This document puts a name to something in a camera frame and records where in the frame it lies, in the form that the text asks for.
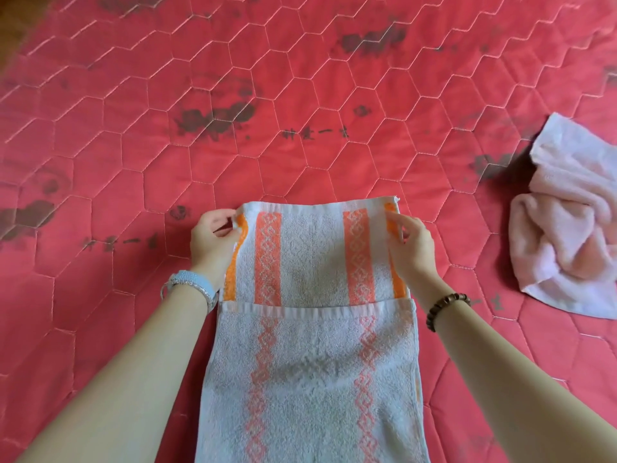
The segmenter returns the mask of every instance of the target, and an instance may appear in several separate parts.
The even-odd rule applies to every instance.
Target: brown floor
[[[0,71],[51,0],[0,0]]]

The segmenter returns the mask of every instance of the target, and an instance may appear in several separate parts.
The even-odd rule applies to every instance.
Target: hand
[[[234,245],[241,233],[240,229],[219,229],[235,214],[234,209],[208,211],[191,232],[191,271],[205,276],[216,291],[223,286]]]
[[[439,278],[435,264],[435,242],[422,221],[391,211],[386,212],[386,219],[401,226],[404,236],[407,236],[406,241],[401,241],[391,234],[388,247],[396,272],[409,288],[414,290],[410,282]]]

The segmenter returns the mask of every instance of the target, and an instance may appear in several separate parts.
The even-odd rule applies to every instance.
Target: person's left hand
[[[219,229],[235,214],[235,209],[208,211],[191,232],[191,271],[205,276],[216,291],[223,286],[234,245],[241,234],[240,229]]]

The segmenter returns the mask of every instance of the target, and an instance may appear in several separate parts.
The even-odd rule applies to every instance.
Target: beaded bracelet
[[[467,294],[454,293],[443,297],[439,302],[432,306],[431,310],[429,310],[428,314],[426,315],[426,326],[429,330],[431,330],[433,333],[435,332],[435,325],[433,324],[435,322],[435,317],[437,317],[437,314],[444,307],[447,307],[454,301],[463,301],[467,305],[471,306],[471,301],[469,297],[467,297]]]

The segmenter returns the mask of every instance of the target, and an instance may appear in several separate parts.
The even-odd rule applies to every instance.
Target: red quilted fabric
[[[617,143],[616,14],[615,0],[55,0],[0,84],[0,462],[148,318],[198,216],[260,199],[397,194],[445,279],[617,425],[617,322],[519,293],[505,225],[549,113]],[[214,325],[159,463],[194,456]],[[505,462],[437,336],[420,341],[432,461]]]

